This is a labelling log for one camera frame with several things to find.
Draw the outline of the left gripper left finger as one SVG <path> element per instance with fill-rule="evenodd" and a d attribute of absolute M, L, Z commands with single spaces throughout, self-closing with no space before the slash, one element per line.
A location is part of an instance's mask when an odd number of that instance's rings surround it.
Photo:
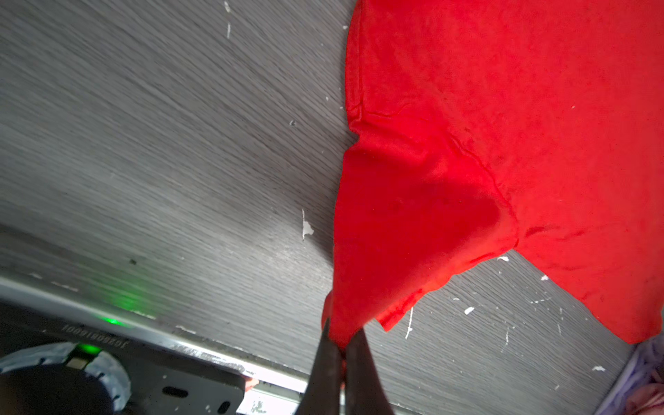
<path fill-rule="evenodd" d="M 295 415 L 338 415 L 343 380 L 342 351 L 330 339 L 330 319 L 323 325 L 311 376 Z"/>

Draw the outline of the red t-shirt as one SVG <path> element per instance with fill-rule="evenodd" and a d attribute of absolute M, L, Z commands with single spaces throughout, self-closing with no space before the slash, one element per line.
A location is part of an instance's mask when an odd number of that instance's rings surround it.
<path fill-rule="evenodd" d="M 515 250 L 635 344 L 663 307 L 663 4 L 359 1 L 330 338 Z"/>

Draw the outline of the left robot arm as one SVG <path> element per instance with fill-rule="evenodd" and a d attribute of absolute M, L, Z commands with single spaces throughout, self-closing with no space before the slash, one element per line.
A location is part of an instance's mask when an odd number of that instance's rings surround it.
<path fill-rule="evenodd" d="M 79 324 L 1 326 L 3 414 L 235 414 L 259 383 L 238 368 Z M 364 332 L 323 332 L 297 414 L 391 414 Z"/>

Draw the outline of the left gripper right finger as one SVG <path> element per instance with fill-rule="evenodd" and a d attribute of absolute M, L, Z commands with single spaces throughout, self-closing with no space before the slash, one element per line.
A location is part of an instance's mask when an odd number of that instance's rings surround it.
<path fill-rule="evenodd" d="M 375 362 L 363 329 L 345 349 L 345 413 L 348 415 L 394 415 L 380 384 Z"/>

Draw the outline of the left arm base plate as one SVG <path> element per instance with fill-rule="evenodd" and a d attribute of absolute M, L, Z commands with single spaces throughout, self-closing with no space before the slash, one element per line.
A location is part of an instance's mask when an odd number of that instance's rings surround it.
<path fill-rule="evenodd" d="M 235 369 L 124 334 L 1 304 L 3 414 L 235 414 Z"/>

